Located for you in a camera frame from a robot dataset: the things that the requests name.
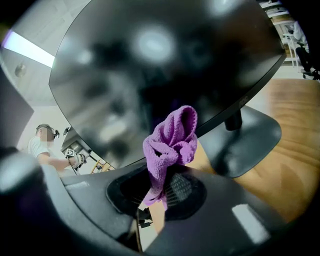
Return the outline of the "white garment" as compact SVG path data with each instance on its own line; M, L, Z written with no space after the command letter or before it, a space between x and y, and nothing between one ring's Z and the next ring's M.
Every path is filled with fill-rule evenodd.
M294 29L293 29L293 36L294 38L298 41L304 44L304 47L306 49L306 51L309 51L309 45L308 45L308 41L307 38L303 32L303 30L301 29L298 21L294 22Z

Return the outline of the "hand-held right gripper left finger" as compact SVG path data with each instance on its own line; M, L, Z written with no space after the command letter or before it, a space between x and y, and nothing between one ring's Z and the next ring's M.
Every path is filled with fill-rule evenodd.
M42 165L42 173L74 256L144 256L137 215L150 188L145 163L67 177Z

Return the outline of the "black office chair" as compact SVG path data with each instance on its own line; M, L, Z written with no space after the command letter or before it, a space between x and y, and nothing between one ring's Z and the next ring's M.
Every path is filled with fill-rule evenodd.
M301 70L302 77L304 79L312 77L312 80L318 80L320 82L320 71L314 67L310 54L306 51L305 45L302 42L297 42L299 47L295 49L296 54L303 67Z

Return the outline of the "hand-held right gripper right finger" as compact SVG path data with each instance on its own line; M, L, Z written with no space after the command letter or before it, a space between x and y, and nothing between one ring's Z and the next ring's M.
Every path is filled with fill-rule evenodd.
M147 256L258 256L287 228L270 205L232 179L168 168L164 227Z

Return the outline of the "black monitor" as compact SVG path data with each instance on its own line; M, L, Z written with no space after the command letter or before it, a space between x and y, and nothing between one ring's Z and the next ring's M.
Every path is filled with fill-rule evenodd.
M236 178L282 136L249 107L285 59L256 0L91 0L68 28L49 87L81 139L116 169L145 163L143 141L192 106L213 169Z

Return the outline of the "ceiling light strip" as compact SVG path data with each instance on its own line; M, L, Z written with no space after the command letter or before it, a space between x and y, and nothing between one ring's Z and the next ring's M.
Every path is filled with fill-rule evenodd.
M40 48L14 31L10 31L6 35L2 43L2 47L43 64L49 68L53 67L55 57L52 54L48 53L44 49Z

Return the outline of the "purple cloth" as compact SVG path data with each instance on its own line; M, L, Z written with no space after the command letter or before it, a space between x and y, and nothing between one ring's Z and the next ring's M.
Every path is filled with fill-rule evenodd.
M181 106L144 139L142 148L150 179L150 189L143 199L145 205L166 201L164 184L168 167L194 160L198 144L197 121L198 114L193 107Z

